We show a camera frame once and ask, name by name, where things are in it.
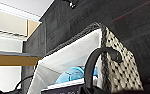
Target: black cable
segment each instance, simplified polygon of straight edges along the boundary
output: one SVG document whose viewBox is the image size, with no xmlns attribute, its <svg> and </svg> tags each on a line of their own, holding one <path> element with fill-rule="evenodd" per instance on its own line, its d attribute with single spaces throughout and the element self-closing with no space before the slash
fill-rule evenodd
<svg viewBox="0 0 150 94">
<path fill-rule="evenodd" d="M 28 79 L 28 78 L 32 78 L 33 76 L 34 76 L 34 75 L 30 75 L 30 76 L 25 77 L 24 79 L 22 79 L 20 82 L 18 82 L 18 84 L 16 85 L 16 87 L 15 87 L 14 90 L 17 90 L 17 87 L 18 87 L 23 81 L 25 81 L 25 80 Z"/>
</svg>

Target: folded towel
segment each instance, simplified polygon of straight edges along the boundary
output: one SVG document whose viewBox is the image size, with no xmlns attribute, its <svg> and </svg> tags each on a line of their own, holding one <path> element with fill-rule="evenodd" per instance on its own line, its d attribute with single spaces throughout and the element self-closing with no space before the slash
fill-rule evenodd
<svg viewBox="0 0 150 94">
<path fill-rule="evenodd" d="M 93 75 L 98 76 L 96 68 Z M 72 67 L 68 71 L 62 73 L 56 80 L 55 84 L 60 84 L 82 78 L 84 78 L 84 67 Z"/>
</svg>

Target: dark wall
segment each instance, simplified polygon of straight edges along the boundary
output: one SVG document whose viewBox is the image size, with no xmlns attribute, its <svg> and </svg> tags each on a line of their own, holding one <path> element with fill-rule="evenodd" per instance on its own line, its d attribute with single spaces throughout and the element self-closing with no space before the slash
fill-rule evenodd
<svg viewBox="0 0 150 94">
<path fill-rule="evenodd" d="M 134 53 L 143 80 L 150 77 L 150 1 L 113 20 L 116 36 Z"/>
<path fill-rule="evenodd" d="M 26 53 L 45 55 L 93 22 L 106 25 L 134 54 L 141 79 L 150 77 L 150 0 L 79 0 L 71 9 L 55 0 L 24 43 Z"/>
</svg>

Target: blue towel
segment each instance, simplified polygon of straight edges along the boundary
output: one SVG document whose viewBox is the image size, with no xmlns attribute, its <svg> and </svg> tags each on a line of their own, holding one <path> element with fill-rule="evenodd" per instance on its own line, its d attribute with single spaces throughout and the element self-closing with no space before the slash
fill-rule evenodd
<svg viewBox="0 0 150 94">
<path fill-rule="evenodd" d="M 97 69 L 94 69 L 94 76 L 98 76 Z M 77 79 L 84 78 L 84 67 L 72 67 L 68 71 L 62 73 L 58 79 L 56 80 L 55 84 L 60 84 L 68 81 L 73 81 Z"/>
</svg>

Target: ceiling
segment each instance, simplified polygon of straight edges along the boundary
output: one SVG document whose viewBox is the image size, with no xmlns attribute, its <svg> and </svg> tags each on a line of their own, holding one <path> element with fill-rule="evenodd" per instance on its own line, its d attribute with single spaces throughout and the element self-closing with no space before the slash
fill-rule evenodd
<svg viewBox="0 0 150 94">
<path fill-rule="evenodd" d="M 54 0 L 0 0 L 0 11 L 39 21 Z"/>
</svg>

